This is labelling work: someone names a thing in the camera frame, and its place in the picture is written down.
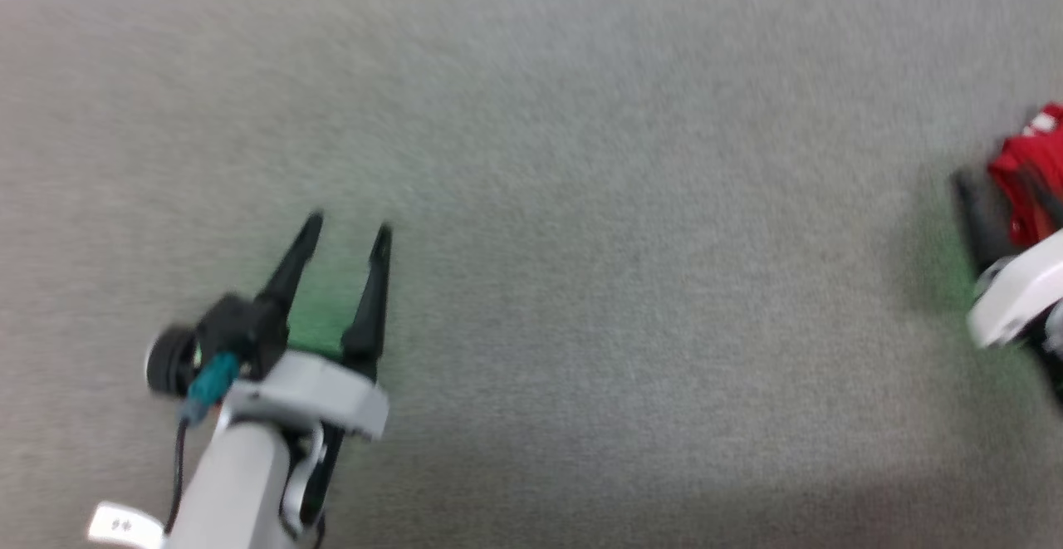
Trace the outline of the grey fabric sofa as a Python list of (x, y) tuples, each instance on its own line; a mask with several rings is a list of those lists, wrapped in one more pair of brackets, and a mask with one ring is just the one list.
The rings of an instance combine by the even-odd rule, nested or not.
[(0, 0), (0, 549), (163, 516), (148, 345), (337, 348), (324, 549), (1063, 549), (1063, 418), (979, 351), (947, 178), (1063, 101), (1063, 0)]

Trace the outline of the red and white jersey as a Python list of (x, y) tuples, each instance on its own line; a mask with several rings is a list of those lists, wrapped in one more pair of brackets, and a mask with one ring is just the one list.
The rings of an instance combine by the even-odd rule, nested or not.
[(988, 174), (1010, 204), (1015, 245), (1028, 248), (1063, 230), (1063, 103), (1045, 104), (1007, 138)]

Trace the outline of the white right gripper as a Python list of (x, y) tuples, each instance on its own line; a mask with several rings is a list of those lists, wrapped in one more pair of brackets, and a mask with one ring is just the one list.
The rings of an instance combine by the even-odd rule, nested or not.
[(1026, 326), (1063, 300), (1063, 199), (1056, 197), (1036, 164), (1029, 160), (1018, 165), (1015, 182), (1017, 230), (1054, 233), (1024, 252), (1010, 238), (1003, 197), (988, 174), (972, 168), (949, 174), (954, 221), (972, 272), (984, 273), (1010, 257), (996, 270), (968, 313), (967, 328), (978, 348), (1016, 340)]

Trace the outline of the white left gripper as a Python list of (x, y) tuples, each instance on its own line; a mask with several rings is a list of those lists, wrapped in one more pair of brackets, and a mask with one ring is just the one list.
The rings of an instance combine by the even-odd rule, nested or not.
[[(287, 321), (296, 293), (318, 245), (324, 212), (309, 213), (277, 268), (252, 302), (255, 328)], [(277, 513), (289, 537), (324, 529), (324, 502), (343, 439), (382, 437), (389, 415), (387, 394), (376, 384), (386, 340), (391, 224), (379, 224), (368, 261), (368, 274), (353, 321), (341, 335), (339, 365), (321, 355), (287, 350), (258, 382), (239, 380), (227, 390), (218, 434), (240, 425), (257, 425), (281, 440), (287, 466), (282, 469)]]

